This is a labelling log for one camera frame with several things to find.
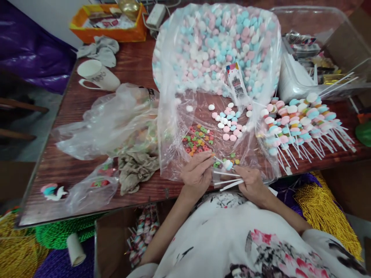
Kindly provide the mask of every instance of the white floral shirt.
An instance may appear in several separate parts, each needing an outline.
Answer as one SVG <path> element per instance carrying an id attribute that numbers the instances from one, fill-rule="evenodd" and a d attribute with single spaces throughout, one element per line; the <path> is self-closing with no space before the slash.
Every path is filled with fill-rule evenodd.
<path id="1" fill-rule="evenodd" d="M 216 193 L 179 229 L 159 265 L 128 278 L 367 277 L 332 235 L 299 234 L 278 214 L 259 209 L 240 193 Z"/>

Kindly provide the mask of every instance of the ceramic cup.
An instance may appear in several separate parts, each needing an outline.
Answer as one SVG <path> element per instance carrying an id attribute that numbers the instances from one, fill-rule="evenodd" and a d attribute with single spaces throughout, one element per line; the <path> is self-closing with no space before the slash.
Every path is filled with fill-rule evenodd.
<path id="1" fill-rule="evenodd" d="M 80 79 L 80 85 L 88 89 L 116 91 L 118 86 L 121 84 L 117 76 L 110 72 L 98 60 L 88 60 L 83 62 L 78 66 L 77 73 L 85 78 Z M 99 88 L 86 86 L 84 84 L 86 81 L 97 85 Z"/>

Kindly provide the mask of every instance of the power strip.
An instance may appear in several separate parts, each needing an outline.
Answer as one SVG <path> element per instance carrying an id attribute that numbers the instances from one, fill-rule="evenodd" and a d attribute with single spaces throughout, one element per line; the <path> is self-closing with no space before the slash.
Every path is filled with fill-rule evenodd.
<path id="1" fill-rule="evenodd" d="M 146 20 L 148 27 L 158 30 L 161 26 L 163 18 L 165 17 L 165 5 L 155 4 L 149 17 Z"/>

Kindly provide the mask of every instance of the clear plastic bin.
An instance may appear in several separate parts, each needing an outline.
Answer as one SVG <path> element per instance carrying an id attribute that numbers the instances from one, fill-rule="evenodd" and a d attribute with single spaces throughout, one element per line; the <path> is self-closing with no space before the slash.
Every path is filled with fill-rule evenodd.
<path id="1" fill-rule="evenodd" d="M 316 43 L 324 47 L 325 53 L 342 73 L 353 71 L 358 76 L 357 80 L 335 89 L 325 95 L 324 99 L 341 100 L 371 87 L 371 51 L 342 11 L 316 6 L 284 6 L 272 8 L 271 11 L 278 17 L 282 34 L 295 30 L 300 34 L 315 36 Z M 320 93 L 328 88 L 328 85 L 306 86 L 300 83 L 288 59 L 284 57 L 278 86 L 283 101 L 300 99 L 310 92 Z"/>

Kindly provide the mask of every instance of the candy package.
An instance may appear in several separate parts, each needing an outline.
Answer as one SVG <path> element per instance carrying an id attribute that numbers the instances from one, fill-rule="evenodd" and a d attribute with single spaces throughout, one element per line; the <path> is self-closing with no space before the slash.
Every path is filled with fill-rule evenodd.
<path id="1" fill-rule="evenodd" d="M 179 180 L 190 157 L 207 149 L 220 160 L 233 154 L 234 162 L 260 169 L 266 183 L 278 177 L 276 159 L 260 144 L 260 111 L 277 89 L 280 36 L 273 13 L 235 4 L 189 4 L 165 21 L 152 61 L 161 92 L 162 177 Z M 224 113 L 232 102 L 235 120 Z M 221 123 L 226 117 L 230 123 Z"/>
<path id="2" fill-rule="evenodd" d="M 98 98 L 82 122 L 52 131 L 57 148 L 80 160 L 122 152 L 156 154 L 159 94 L 154 89 L 125 83 L 116 93 Z"/>
<path id="3" fill-rule="evenodd" d="M 107 205 L 119 186 L 117 158 L 108 158 L 70 190 L 65 206 L 70 214 L 91 212 Z"/>

